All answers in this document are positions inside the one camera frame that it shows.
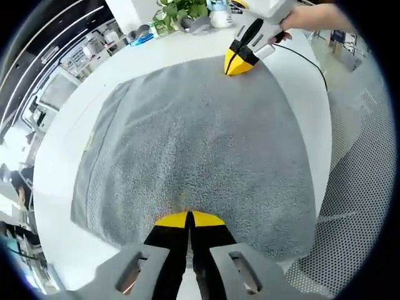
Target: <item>gray gripper housing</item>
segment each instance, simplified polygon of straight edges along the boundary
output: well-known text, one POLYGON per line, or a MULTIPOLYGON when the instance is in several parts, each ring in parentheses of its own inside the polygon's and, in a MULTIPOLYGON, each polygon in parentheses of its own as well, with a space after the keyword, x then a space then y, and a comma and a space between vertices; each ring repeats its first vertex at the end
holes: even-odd
POLYGON ((266 16, 266 20, 269 24, 279 24, 284 18, 286 18, 292 11, 295 0, 280 0, 275 4, 266 16))
MULTIPOLYGON (((275 262, 241 243, 210 249, 224 284, 227 300, 322 300, 317 294, 302 294, 285 279, 283 270, 275 262), (249 294, 244 285, 246 272, 239 272, 234 258, 246 265, 246 270, 254 278, 258 291, 249 294)), ((151 300, 161 268, 169 250, 143 244, 131 244, 121 252, 101 264, 95 279, 77 291, 62 291, 46 296, 50 300, 151 300), (140 258, 147 261, 141 268, 134 289, 130 295, 117 290, 124 273, 140 258)))

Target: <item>white table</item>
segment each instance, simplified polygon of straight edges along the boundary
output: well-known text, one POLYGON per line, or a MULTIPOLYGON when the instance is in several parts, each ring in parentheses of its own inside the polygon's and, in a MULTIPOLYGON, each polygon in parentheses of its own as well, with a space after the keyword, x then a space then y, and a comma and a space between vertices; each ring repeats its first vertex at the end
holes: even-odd
MULTIPOLYGON (((290 32, 293 40, 282 44, 316 62, 304 34, 290 32)), ((121 82, 165 66, 223 55, 232 40, 232 29, 203 36, 177 32, 138 47, 125 47, 99 66, 61 108, 37 152, 34 199, 43 251, 67 289, 80 288, 92 280, 96 267, 118 252, 70 221, 76 173, 103 102, 121 82)), ((332 145, 323 78, 315 66, 286 49, 277 48, 264 62, 276 76, 299 123, 319 212, 332 145)))

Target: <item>gray plastic part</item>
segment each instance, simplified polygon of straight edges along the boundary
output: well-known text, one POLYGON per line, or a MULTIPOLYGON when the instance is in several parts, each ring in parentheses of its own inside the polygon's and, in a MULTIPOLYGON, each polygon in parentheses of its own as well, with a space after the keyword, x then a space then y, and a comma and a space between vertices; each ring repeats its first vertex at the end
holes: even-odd
POLYGON ((107 300, 150 300, 161 268, 169 254, 168 249, 144 244, 131 244, 123 247, 121 252, 101 264, 96 269, 96 277, 92 282, 77 291, 64 291, 46 296, 51 300, 73 299, 107 299, 107 300), (125 295, 117 290, 119 280, 128 266, 138 258, 145 257, 141 272, 137 277, 134 291, 125 295))
POLYGON ((176 27, 183 33, 198 34, 211 29, 211 20, 209 16, 200 16, 195 20, 184 17, 176 23, 176 27))
POLYGON ((292 11, 294 3, 295 0, 280 0, 268 12, 266 16, 267 22, 269 24, 279 24, 292 11))
POLYGON ((265 258, 247 244, 234 244, 210 249, 221 275, 228 300, 320 300, 327 299, 317 294, 302 294, 285 279, 283 270, 275 262, 265 258), (232 257, 245 260, 249 273, 259 285, 259 292, 249 294, 232 257))

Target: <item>blue object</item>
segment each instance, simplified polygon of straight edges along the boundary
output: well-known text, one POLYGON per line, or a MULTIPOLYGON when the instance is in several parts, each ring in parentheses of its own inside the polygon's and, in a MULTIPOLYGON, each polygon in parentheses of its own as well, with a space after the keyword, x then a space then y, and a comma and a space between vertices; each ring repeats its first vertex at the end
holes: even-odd
POLYGON ((27 264, 25 264, 19 256, 18 242, 13 237, 0 236, 0 243, 4 244, 6 250, 8 250, 9 258, 11 263, 14 264, 16 271, 19 273, 21 279, 30 286, 30 282, 26 279, 26 276, 32 276, 32 271, 27 264))
POLYGON ((139 39, 130 42, 129 45, 138 46, 138 45, 144 44, 147 41, 150 41, 153 37, 154 37, 154 34, 153 33, 149 33, 147 36, 142 36, 139 39))
POLYGON ((226 3, 226 0, 217 0, 217 1, 207 0, 207 8, 210 11, 225 11, 227 5, 228 4, 226 3))

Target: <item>gray towel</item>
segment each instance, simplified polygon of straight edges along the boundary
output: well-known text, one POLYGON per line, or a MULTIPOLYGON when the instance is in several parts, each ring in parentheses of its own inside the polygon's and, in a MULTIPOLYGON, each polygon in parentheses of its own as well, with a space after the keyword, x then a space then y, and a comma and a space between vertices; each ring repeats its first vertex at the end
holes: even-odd
POLYGON ((309 252, 316 212, 296 118, 266 66, 228 77, 223 61, 117 87, 78 170, 76 224, 122 246, 143 242, 167 214, 198 210, 277 261, 309 252))

